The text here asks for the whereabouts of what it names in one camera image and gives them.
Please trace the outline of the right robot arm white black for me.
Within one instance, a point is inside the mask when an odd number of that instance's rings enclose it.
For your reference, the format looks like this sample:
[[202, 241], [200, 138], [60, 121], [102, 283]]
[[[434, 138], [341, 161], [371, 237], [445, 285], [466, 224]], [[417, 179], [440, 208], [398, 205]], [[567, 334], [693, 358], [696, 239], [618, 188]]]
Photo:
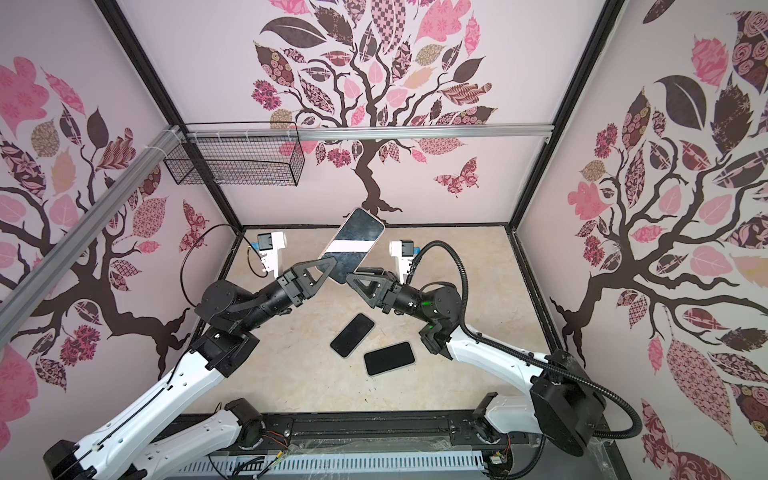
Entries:
[[461, 297], [450, 282], [431, 290], [406, 285], [389, 271], [349, 274], [346, 283], [372, 308], [424, 323], [422, 344], [433, 355], [464, 363], [506, 381], [522, 393], [490, 393], [475, 411], [478, 430], [491, 437], [507, 433], [541, 434], [571, 456], [585, 454], [602, 417], [605, 400], [580, 378], [581, 370], [562, 350], [552, 354], [518, 350], [460, 326]]

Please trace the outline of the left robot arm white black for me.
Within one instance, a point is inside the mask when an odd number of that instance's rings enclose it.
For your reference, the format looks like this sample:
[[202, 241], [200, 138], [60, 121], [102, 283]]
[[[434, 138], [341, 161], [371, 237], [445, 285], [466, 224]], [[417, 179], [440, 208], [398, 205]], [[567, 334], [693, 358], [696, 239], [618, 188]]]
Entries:
[[253, 329], [315, 296], [335, 266], [333, 257], [297, 263], [257, 293], [226, 280], [211, 284], [195, 309], [205, 332], [169, 374], [104, 426], [49, 448], [43, 461], [50, 478], [165, 479], [222, 448], [258, 446], [264, 420], [243, 398], [167, 438], [158, 436], [244, 364], [259, 343]]

